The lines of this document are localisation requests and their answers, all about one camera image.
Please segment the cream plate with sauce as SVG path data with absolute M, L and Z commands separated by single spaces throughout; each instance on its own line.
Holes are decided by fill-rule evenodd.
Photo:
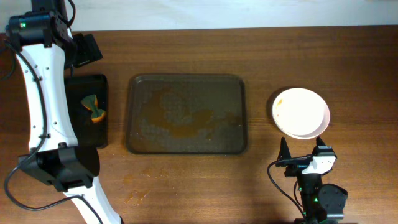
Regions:
M 271 106 L 276 126 L 295 139 L 312 139 L 329 126 L 331 114 L 326 101 L 305 88 L 289 88 L 279 93 Z

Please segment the orange green sponge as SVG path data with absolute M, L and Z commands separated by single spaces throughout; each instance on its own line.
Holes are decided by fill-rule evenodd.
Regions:
M 91 120 L 93 123 L 99 123 L 106 117 L 106 111 L 98 108 L 98 99 L 96 95 L 88 95 L 81 100 L 81 104 L 91 111 Z

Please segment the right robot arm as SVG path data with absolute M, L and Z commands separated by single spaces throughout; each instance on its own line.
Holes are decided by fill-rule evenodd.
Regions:
M 285 138 L 281 138 L 277 159 L 269 167 L 284 167 L 284 176 L 296 179 L 294 196 L 288 199 L 298 208 L 302 218 L 296 218 L 294 224 L 338 223 L 344 218 L 348 192 L 335 184 L 322 182 L 322 177 L 332 171 L 336 160 L 333 148 L 319 136 L 312 153 L 300 157 L 292 157 Z

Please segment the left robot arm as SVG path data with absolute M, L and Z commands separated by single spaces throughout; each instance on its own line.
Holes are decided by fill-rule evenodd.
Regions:
M 87 223 L 122 223 L 101 187 L 97 149 L 78 143 L 65 92 L 64 70 L 100 56 L 84 36 L 72 35 L 65 16 L 33 11 L 12 16 L 6 27 L 6 45 L 24 73 L 31 125 L 30 152 L 15 170 L 64 193 Z

